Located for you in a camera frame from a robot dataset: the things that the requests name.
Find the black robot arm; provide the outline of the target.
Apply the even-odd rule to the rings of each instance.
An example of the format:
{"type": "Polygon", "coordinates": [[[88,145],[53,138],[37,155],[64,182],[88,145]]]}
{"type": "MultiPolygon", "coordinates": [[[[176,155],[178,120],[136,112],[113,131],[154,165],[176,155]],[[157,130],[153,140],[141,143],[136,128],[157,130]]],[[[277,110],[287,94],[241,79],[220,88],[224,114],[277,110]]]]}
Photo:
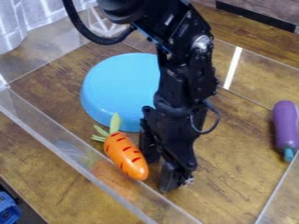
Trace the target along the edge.
{"type": "Polygon", "coordinates": [[[132,25],[154,42],[160,71],[153,105],[142,107],[138,147],[145,160],[162,161],[158,190],[192,182],[193,153],[207,113],[217,110],[209,97],[219,81],[211,56],[211,27],[188,0],[97,0],[105,17],[132,25]]]}

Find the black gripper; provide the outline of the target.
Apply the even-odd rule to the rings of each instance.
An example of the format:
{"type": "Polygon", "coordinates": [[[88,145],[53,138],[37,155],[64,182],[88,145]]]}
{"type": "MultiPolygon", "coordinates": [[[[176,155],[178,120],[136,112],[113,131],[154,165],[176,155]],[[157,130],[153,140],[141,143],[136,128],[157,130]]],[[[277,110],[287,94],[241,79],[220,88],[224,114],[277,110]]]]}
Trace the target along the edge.
{"type": "Polygon", "coordinates": [[[197,169],[197,162],[192,146],[204,134],[201,126],[207,110],[205,100],[173,106],[157,95],[153,106],[142,107],[138,149],[148,164],[164,159],[157,185],[161,193],[193,182],[192,172],[197,169]]]}

